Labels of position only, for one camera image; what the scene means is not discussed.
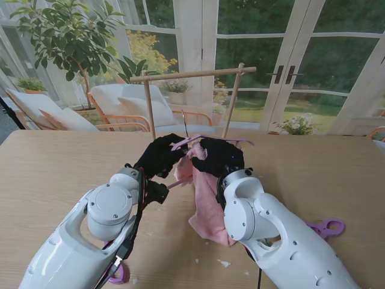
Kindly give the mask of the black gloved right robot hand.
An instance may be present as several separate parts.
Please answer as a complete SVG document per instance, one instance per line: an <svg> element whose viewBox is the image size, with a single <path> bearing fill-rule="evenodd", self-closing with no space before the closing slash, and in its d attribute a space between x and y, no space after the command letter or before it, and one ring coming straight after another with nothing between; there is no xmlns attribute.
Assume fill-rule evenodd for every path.
<svg viewBox="0 0 385 289"><path fill-rule="evenodd" d="M197 157L191 158L193 166L200 172L219 178L245 168L242 150L225 140L202 138L200 146L206 151L206 158L204 160Z"/></svg>

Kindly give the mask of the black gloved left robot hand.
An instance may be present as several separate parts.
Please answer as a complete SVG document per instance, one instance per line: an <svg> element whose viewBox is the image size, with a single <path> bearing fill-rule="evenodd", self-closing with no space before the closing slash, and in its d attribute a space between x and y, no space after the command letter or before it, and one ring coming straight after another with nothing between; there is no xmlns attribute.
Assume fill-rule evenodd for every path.
<svg viewBox="0 0 385 289"><path fill-rule="evenodd" d="M156 138L134 164L134 168L142 168L147 179L152 179L154 176L165 179L188 150L187 145L175 151L171 150L173 145L180 141L184 141L184 138L174 133Z"/></svg>

